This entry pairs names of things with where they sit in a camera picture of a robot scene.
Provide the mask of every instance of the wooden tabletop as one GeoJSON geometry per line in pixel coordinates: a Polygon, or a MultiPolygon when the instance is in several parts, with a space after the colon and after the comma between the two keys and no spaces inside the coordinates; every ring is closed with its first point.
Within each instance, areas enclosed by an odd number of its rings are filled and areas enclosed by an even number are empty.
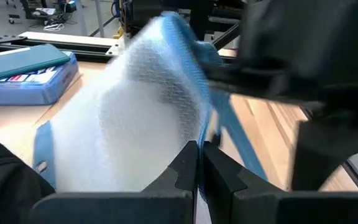
{"type": "MultiPolygon", "coordinates": [[[[113,45],[116,40],[74,35],[26,32],[30,39],[54,40],[99,45],[113,45]]],[[[230,50],[221,55],[233,54],[230,50]]],[[[49,106],[0,106],[0,142],[28,165],[32,164],[36,129],[55,115],[70,98],[89,81],[103,72],[105,64],[79,62],[79,72],[54,105],[49,106]]],[[[296,136],[296,122],[306,119],[297,106],[271,101],[231,96],[231,103],[239,117],[258,158],[271,183],[287,189],[290,158],[296,136]]],[[[242,160],[227,132],[223,132],[222,150],[238,163],[242,160]]],[[[323,190],[358,190],[346,171],[339,167],[326,182],[323,190]]]]}

